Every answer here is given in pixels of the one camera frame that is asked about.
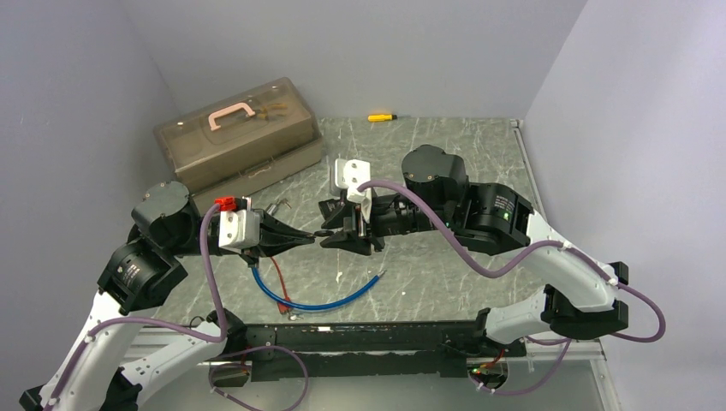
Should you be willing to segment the black padlock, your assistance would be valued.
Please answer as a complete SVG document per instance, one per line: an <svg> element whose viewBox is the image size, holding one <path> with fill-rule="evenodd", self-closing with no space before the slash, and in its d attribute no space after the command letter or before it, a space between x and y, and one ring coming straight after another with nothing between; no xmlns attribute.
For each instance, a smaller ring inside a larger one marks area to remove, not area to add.
<svg viewBox="0 0 726 411"><path fill-rule="evenodd" d="M318 208L324 220L333 216L336 208L341 204L339 199L328 199L318 202Z"/></svg>

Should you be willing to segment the blue cable lock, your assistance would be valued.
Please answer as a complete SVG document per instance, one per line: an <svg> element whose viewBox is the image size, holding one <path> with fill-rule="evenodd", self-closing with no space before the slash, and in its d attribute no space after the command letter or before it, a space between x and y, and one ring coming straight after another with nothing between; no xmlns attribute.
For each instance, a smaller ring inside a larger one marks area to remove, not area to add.
<svg viewBox="0 0 726 411"><path fill-rule="evenodd" d="M295 199L291 195L283 195L280 198L275 198L274 195L256 195L253 197L253 203L255 207L265 207L289 197L292 208L281 204L282 208L276 212L275 218L299 230L311 233L321 230L323 218L318 208L319 200L298 199L294 201ZM312 321L313 317L322 319L340 315L343 317L358 315L361 319L375 320L376 314L370 313L372 310L370 304L374 302L378 304L376 302L378 300L375 299L383 297L384 286L390 285L390 282L386 283L384 280L393 279L393 268L390 268L393 267L391 257L393 254L391 253L396 250L393 247L396 242L386 240L386 247L382 252L373 252L372 256L362 256L338 249L322 248L319 245L322 240L322 237L317 238L315 244L295 247L274 257L281 267L288 296L292 302L304 305L317 306L332 303L354 294L374 275L387 271L378 285L372 287L370 292L366 292L354 302L345 307L318 312L315 315L310 312L306 317ZM270 291L284 297L277 269L270 259L260 260L259 273L263 283ZM254 281L251 270L245 265L241 265L238 279L239 284L236 290L240 295L244 295L246 301L243 302L241 296L237 301L242 313L248 315L250 319L254 317L257 320L270 322L281 318L276 302L265 295Z"/></svg>

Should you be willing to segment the red cable lock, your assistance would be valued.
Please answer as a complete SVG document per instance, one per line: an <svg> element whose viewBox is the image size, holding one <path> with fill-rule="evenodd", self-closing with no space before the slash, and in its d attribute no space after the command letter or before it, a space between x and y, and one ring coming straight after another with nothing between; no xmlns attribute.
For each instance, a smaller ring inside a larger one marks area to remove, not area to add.
<svg viewBox="0 0 726 411"><path fill-rule="evenodd" d="M275 270L277 272L277 278L280 283L281 291L283 292L284 302L277 303L278 311L282 315L290 315L293 311L293 308L289 305L289 302L291 302L291 300L289 297L289 293L287 291L287 287L286 287L286 283L284 281L282 270L280 268L280 265L277 263L277 261L273 257L270 257L270 261L275 267Z"/></svg>

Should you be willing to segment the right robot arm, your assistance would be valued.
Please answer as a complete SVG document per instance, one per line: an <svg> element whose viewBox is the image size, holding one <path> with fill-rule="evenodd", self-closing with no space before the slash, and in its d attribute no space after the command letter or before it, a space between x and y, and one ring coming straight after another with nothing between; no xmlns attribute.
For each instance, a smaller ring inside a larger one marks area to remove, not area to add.
<svg viewBox="0 0 726 411"><path fill-rule="evenodd" d="M598 262L570 245L514 189L471 182L461 157L431 145L404 157L402 175L403 185L373 181L368 162L337 161L334 196L318 205L329 232L322 247L370 255L389 236L437 230L471 267L474 253L503 259L499 269L479 267L484 277L517 266L538 275L544 286L529 298L479 312L471 336L482 355L540 332L591 340L628 327L628 305L618 295L627 266Z"/></svg>

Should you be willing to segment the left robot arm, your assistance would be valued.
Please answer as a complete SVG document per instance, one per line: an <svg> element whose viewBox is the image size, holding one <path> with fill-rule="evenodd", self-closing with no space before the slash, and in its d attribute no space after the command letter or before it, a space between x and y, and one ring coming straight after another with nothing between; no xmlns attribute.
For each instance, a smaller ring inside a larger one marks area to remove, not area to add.
<svg viewBox="0 0 726 411"><path fill-rule="evenodd" d="M21 395L25 410L135 410L198 363L239 357L248 345L247 327L223 306L211 258L238 255L257 264L314 241L246 199L221 198L200 213L180 182L149 188L132 218L128 240L104 268L73 347L46 384ZM187 277L182 258L194 255L205 265L212 312L195 327L157 319Z"/></svg>

